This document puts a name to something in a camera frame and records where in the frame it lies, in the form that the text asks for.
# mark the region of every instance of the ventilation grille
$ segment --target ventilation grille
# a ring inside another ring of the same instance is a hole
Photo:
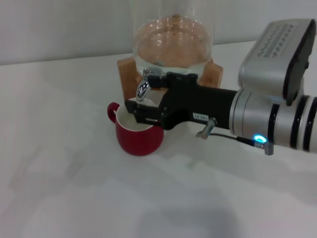
[[[277,23],[271,26],[266,36],[263,38],[258,54],[261,58],[276,58],[280,57],[291,36],[294,34],[297,24]]]

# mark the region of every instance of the wooden stand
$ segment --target wooden stand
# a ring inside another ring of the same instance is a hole
[[[135,98],[137,87],[143,77],[137,72],[133,57],[118,60],[117,66],[124,100]],[[213,63],[213,61],[210,61],[205,66],[203,77],[198,84],[205,87],[219,88],[222,81],[222,75],[223,68]]]

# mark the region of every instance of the mug handle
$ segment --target mug handle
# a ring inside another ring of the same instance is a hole
[[[116,112],[119,107],[120,105],[118,103],[110,103],[107,108],[108,117],[113,123],[115,123],[115,117],[116,117],[114,112]]]

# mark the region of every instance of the white table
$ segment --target white table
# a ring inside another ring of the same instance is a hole
[[[223,88],[238,89],[253,44],[214,47]],[[128,56],[0,67],[1,238],[317,236],[317,155],[204,142],[194,123],[150,156],[123,152],[106,107],[123,102],[116,61]],[[317,48],[310,61],[317,95]]]

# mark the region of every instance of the blue led light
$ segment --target blue led light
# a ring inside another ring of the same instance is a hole
[[[255,135],[254,140],[259,142],[259,143],[266,143],[267,142],[267,139],[261,135]]]

